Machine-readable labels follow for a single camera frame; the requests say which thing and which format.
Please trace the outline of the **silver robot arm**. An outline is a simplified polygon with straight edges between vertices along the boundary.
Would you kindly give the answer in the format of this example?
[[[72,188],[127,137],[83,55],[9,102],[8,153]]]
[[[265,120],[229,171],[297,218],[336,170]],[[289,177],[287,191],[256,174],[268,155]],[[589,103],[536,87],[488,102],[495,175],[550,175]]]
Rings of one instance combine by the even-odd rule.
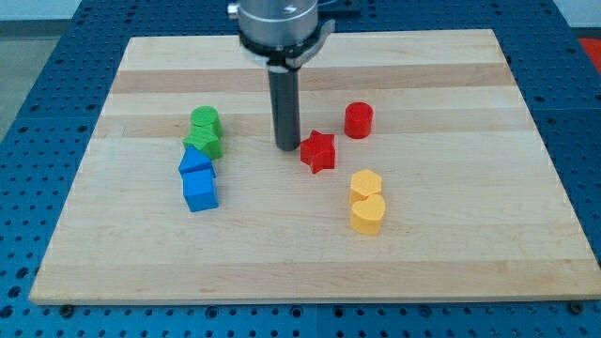
[[[226,8],[239,41],[269,75],[273,133],[283,151],[301,143],[298,72],[335,30],[318,20],[317,0],[238,0]]]

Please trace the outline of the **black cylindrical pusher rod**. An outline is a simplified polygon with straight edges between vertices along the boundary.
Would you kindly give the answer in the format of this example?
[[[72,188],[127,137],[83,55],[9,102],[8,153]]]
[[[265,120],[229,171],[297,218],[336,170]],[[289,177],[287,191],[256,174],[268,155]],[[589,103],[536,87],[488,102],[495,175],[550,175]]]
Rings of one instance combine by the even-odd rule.
[[[296,71],[269,71],[270,100],[276,146],[296,150],[301,143],[299,81]]]

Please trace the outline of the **black pusher mount clamp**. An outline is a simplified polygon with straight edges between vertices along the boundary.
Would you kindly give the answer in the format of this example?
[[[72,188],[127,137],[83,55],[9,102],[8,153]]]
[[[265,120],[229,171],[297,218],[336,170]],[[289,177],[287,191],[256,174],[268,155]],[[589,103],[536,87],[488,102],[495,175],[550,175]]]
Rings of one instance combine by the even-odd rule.
[[[330,19],[320,23],[307,39],[292,45],[277,47],[262,45],[252,41],[241,31],[239,31],[239,43],[257,65],[268,71],[284,73],[297,71],[314,58],[334,31],[335,20]]]

